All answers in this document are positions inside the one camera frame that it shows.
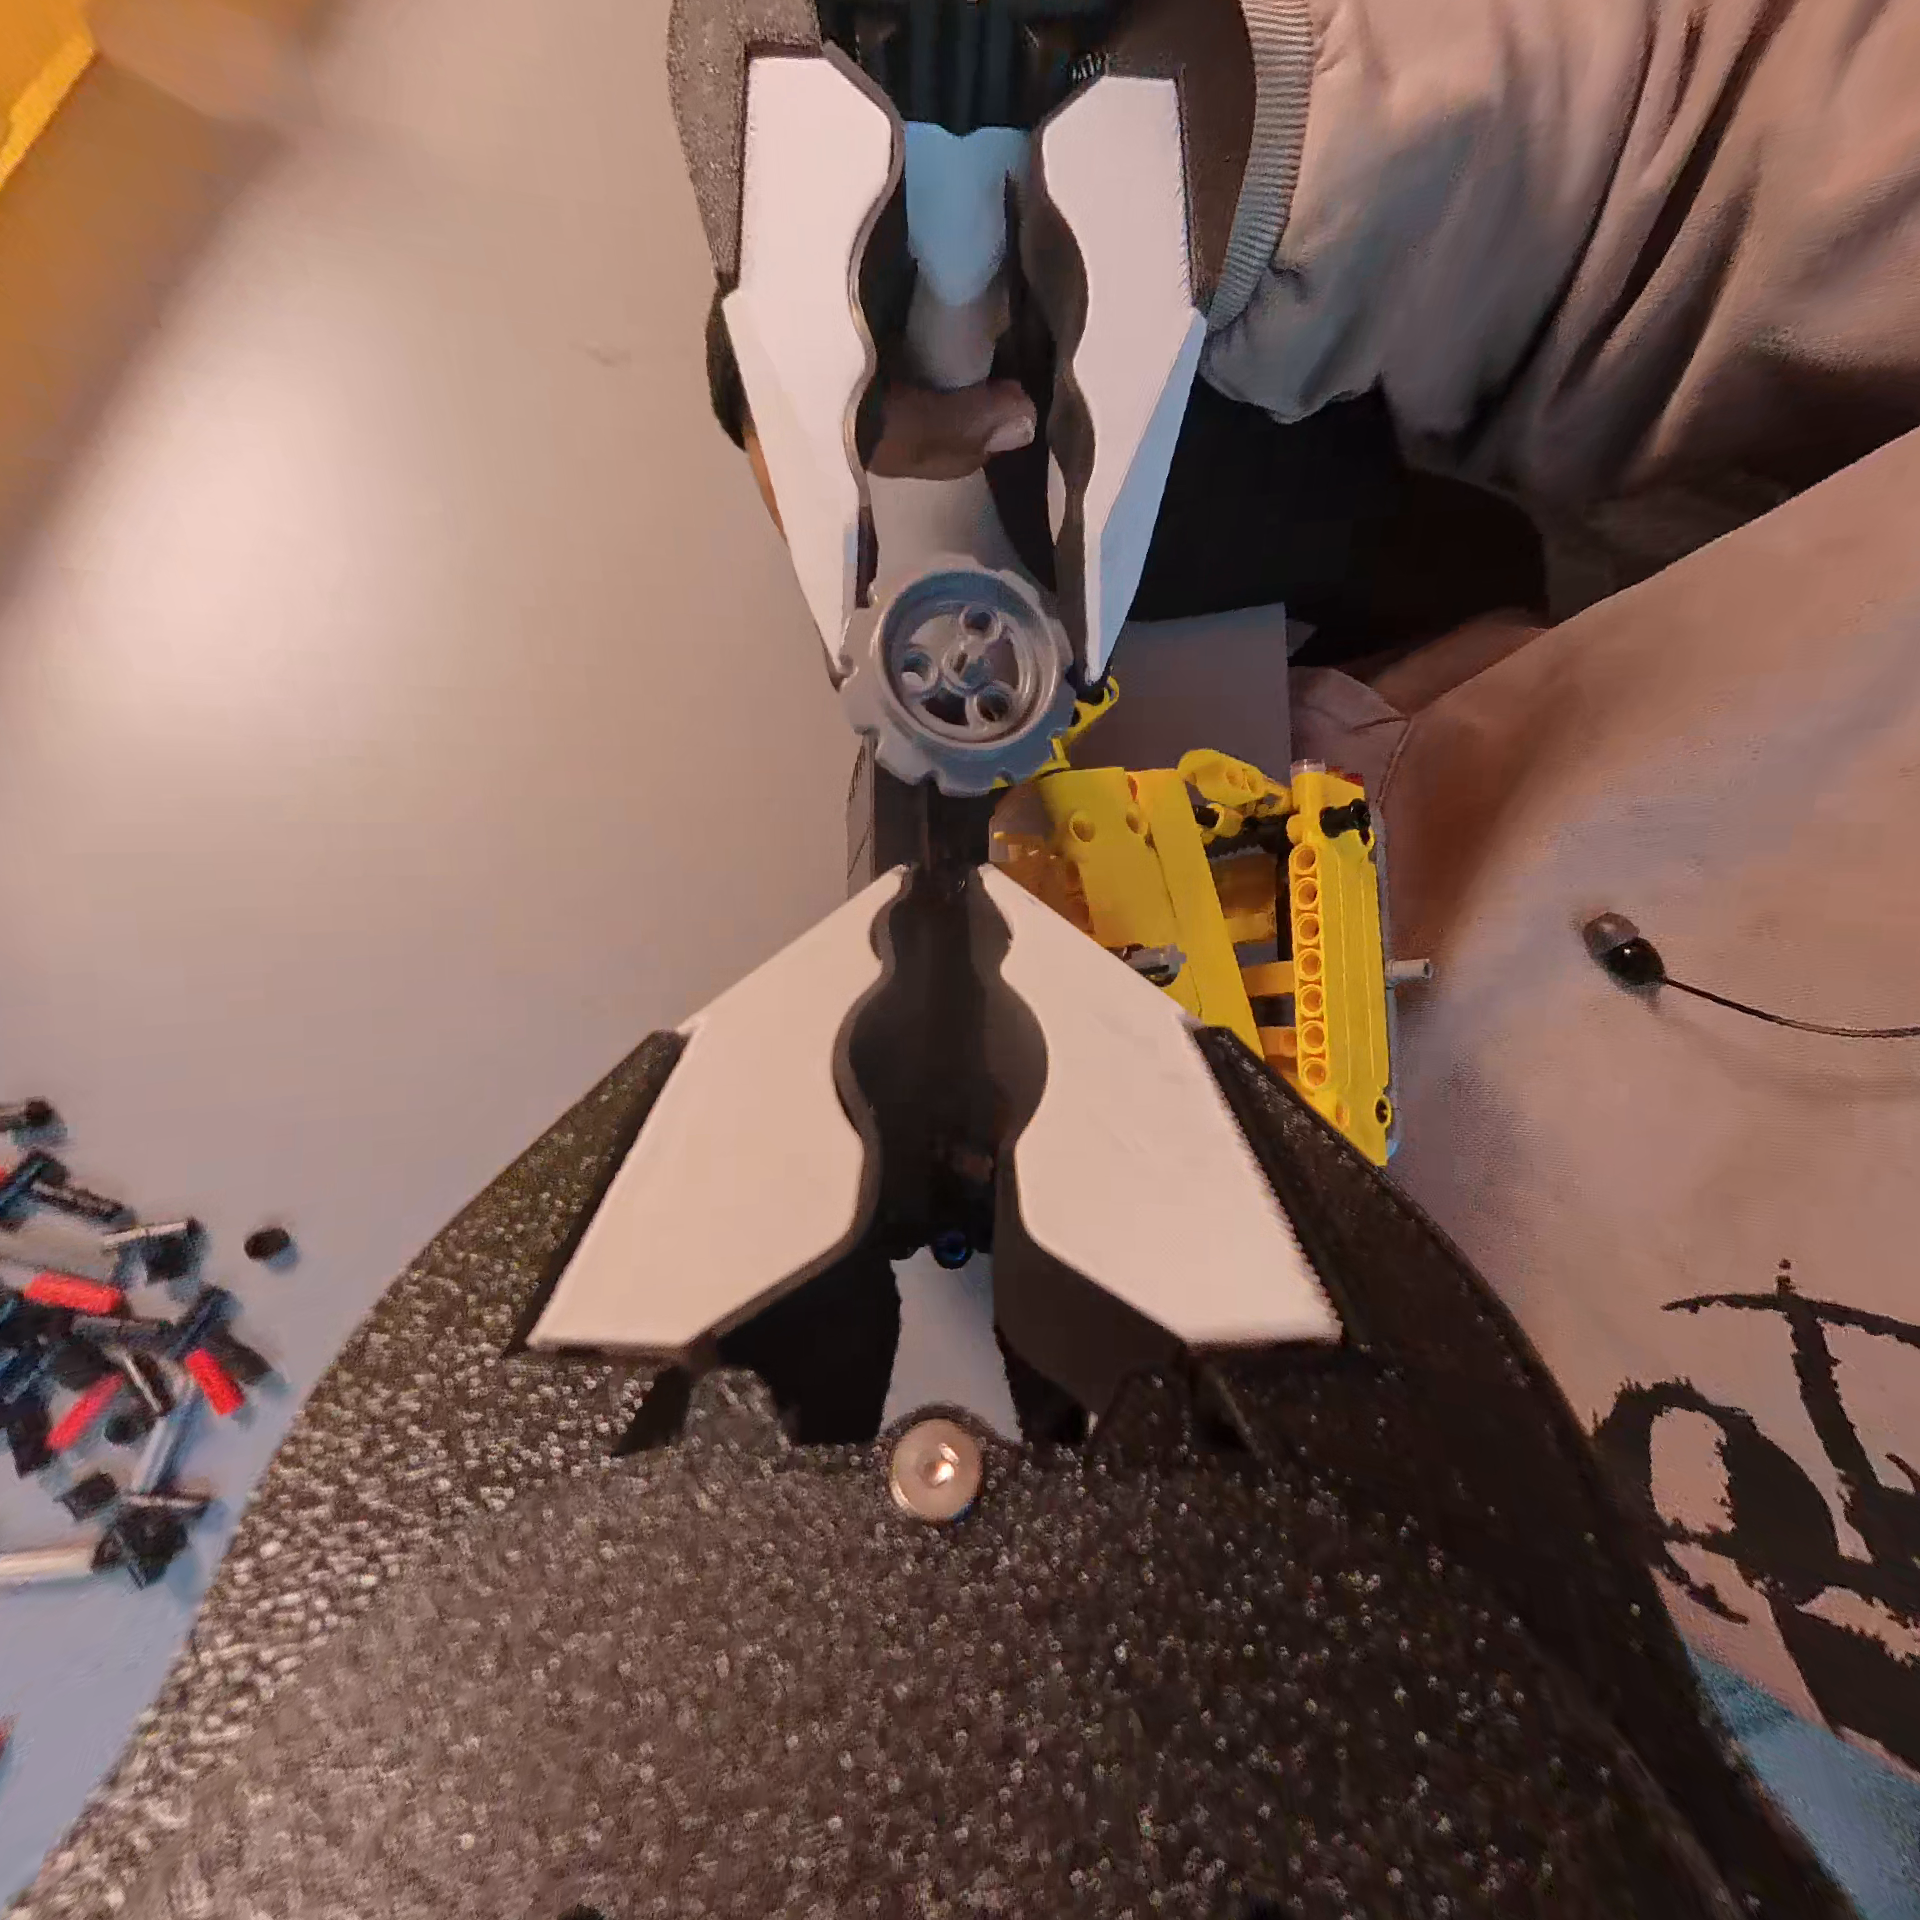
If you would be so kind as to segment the person's right forearm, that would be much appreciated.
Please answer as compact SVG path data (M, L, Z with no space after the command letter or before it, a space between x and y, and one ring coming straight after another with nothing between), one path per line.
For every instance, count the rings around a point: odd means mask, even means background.
M1541 511L1917 427L1915 2L1288 2L1203 371Z

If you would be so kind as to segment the yellow toy brick vehicle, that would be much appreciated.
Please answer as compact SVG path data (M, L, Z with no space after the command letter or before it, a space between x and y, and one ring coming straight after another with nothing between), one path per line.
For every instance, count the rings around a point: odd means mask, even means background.
M908 888L888 918L894 979L853 1036L882 1131L876 1219L888 1257L997 1246L1006 1097L984 1023L997 964L971 931L997 867L1188 1011L1234 1116L1321 1278L1279 1182L1269 1122L1302 1122L1334 1166L1377 1175L1398 1141L1380 821L1357 776L1288 780L1217 752L1080 768L1072 747L1115 708L1078 702L1033 780L981 797L902 787Z

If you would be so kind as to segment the pile of small brick pins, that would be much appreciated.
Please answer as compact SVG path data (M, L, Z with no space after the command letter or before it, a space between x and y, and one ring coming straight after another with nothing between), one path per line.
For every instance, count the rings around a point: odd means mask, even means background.
M3 1470L65 1533L3 1545L3 1594L122 1579L155 1586L216 1495L183 1474L202 1427L277 1392L242 1302L192 1216L149 1219L63 1163L65 1122L3 1101Z

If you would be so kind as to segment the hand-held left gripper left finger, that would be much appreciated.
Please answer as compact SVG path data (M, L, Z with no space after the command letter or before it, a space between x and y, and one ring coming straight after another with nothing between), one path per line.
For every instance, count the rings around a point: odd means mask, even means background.
M882 1131L853 1036L894 979L891 867L674 1028L633 1147L524 1345L680 1363L822 1276L876 1219Z

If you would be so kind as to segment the grey toy wheel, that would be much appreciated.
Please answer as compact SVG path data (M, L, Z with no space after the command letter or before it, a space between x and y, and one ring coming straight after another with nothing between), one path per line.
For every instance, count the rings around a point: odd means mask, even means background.
M1073 653L1024 576L937 556L853 611L839 708L905 787L981 797L1042 774L1073 713Z

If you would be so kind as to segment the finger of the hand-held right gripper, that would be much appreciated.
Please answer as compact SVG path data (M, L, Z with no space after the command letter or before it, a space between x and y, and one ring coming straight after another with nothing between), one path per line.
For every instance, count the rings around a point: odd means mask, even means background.
M1096 77L1033 135L1033 301L1053 341L1053 597L1091 684L1139 591L1206 337L1174 77Z
M902 182L902 124L843 52L757 52L744 84L737 279L722 322L830 684L876 574L859 421L878 350L860 274Z

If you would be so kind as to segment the beige printed sweatshirt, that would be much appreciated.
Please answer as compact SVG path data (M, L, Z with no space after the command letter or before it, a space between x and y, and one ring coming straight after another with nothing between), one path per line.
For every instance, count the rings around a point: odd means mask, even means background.
M1423 704L1293 672L1383 803L1398 1184L1589 1427L1676 1626L1917 1771L1917 435Z

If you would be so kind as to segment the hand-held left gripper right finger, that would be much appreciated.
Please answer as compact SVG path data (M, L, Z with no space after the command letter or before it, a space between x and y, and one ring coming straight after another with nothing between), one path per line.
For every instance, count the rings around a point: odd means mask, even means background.
M1163 989L997 867L976 871L1006 1097L997 1317L1027 1355L1334 1346L1340 1319Z

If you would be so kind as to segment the person's right hand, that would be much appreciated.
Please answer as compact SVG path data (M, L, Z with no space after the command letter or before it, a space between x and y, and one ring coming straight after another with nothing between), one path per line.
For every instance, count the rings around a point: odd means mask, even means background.
M1039 408L1017 381L939 390L897 381L884 390L873 451L876 477L948 484L1036 442Z

